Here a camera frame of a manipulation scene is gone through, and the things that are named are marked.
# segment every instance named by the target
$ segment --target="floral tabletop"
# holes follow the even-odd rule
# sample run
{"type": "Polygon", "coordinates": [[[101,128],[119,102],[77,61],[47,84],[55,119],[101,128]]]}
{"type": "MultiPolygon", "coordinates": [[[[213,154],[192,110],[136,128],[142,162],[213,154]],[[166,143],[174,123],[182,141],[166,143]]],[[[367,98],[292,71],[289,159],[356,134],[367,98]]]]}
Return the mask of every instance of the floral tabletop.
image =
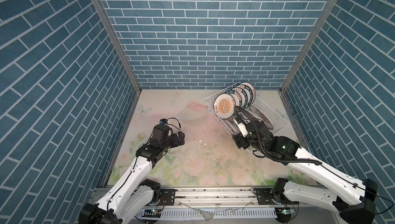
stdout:
{"type": "MultiPolygon", "coordinates": [[[[216,92],[143,90],[108,185],[114,185],[127,170],[136,150],[147,142],[154,125],[170,117],[180,121],[185,145],[170,149],[150,172],[149,179],[162,185],[178,186],[274,185],[278,177],[283,177],[304,185],[316,185],[312,178],[297,170],[238,149],[204,102],[204,98],[216,92]]],[[[288,119],[277,91],[257,91],[257,95],[288,119]]],[[[169,123],[178,125],[174,120],[169,123]]],[[[276,135],[297,141],[291,124],[276,135]]]]}

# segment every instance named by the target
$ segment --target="white wire dish rack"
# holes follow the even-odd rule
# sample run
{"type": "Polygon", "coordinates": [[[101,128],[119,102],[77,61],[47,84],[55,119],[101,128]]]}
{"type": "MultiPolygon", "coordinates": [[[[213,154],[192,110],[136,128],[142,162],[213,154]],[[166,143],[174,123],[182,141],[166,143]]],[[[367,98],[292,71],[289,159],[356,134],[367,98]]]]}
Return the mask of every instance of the white wire dish rack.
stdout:
{"type": "MultiPolygon", "coordinates": [[[[235,134],[239,133],[239,131],[234,130],[234,128],[232,128],[225,120],[219,118],[214,111],[213,105],[214,105],[215,98],[217,98],[217,96],[219,96],[222,93],[225,93],[228,90],[235,88],[240,83],[241,82],[232,84],[231,86],[204,99],[205,103],[209,106],[209,111],[215,116],[215,118],[218,120],[218,122],[222,124],[222,126],[225,128],[225,130],[230,135],[235,135],[235,134]]],[[[280,114],[278,114],[276,111],[274,111],[273,108],[269,107],[269,105],[267,105],[264,101],[262,101],[258,97],[258,95],[256,96],[256,99],[255,99],[254,103],[252,103],[251,106],[258,108],[270,120],[270,122],[273,125],[273,130],[271,130],[273,135],[276,135],[282,129],[284,129],[287,125],[289,125],[289,122],[287,120],[285,120],[280,114]]]]}

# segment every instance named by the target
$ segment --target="robotic arm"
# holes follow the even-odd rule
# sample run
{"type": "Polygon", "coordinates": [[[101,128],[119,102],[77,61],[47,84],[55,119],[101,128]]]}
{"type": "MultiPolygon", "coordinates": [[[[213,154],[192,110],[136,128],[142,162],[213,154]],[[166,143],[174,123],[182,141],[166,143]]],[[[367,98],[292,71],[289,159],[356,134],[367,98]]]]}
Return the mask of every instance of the robotic arm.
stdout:
{"type": "Polygon", "coordinates": [[[95,205],[87,203],[81,210],[80,224],[129,223],[145,205],[155,205],[159,201],[160,183],[149,179],[139,183],[164,152],[185,143],[185,134],[180,131],[173,133],[168,125],[167,119],[161,119],[160,124],[154,127],[152,137],[136,151],[136,158],[124,175],[95,205]]]}
{"type": "Polygon", "coordinates": [[[238,148],[250,145],[263,156],[295,168],[320,182],[328,189],[308,187],[287,179],[277,179],[271,194],[274,201],[286,204],[289,201],[304,202],[338,213],[349,224],[371,224],[375,215],[377,184],[370,180],[351,177],[323,162],[284,136],[273,136],[267,126],[252,118],[249,113],[235,107],[234,122],[240,133],[233,135],[238,148]]]}

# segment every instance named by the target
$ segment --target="brick wall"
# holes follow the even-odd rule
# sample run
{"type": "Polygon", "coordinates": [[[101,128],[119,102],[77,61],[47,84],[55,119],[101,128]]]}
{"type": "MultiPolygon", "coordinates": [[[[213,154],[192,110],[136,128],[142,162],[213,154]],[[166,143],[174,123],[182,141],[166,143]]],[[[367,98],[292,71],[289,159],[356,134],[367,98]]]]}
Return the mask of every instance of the brick wall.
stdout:
{"type": "MultiPolygon", "coordinates": [[[[315,155],[395,196],[395,0],[338,0],[286,96],[315,155]]],[[[389,207],[376,198],[378,210],[389,207]]],[[[395,210],[377,215],[394,223],[395,210]]]]}
{"type": "Polygon", "coordinates": [[[279,89],[327,0],[102,0],[143,88],[279,89]]]}
{"type": "Polygon", "coordinates": [[[90,0],[0,11],[0,223],[74,223],[135,91],[90,0]]]}

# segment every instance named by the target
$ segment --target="orange sunburst pattern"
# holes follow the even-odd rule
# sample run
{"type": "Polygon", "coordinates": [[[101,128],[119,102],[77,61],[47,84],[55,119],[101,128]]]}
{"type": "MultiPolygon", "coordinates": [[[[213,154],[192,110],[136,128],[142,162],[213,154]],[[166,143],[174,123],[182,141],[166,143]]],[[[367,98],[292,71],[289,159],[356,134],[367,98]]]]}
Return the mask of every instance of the orange sunburst pattern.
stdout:
{"type": "Polygon", "coordinates": [[[229,113],[232,108],[232,104],[229,99],[223,98],[218,102],[218,111],[222,114],[229,113]]]}

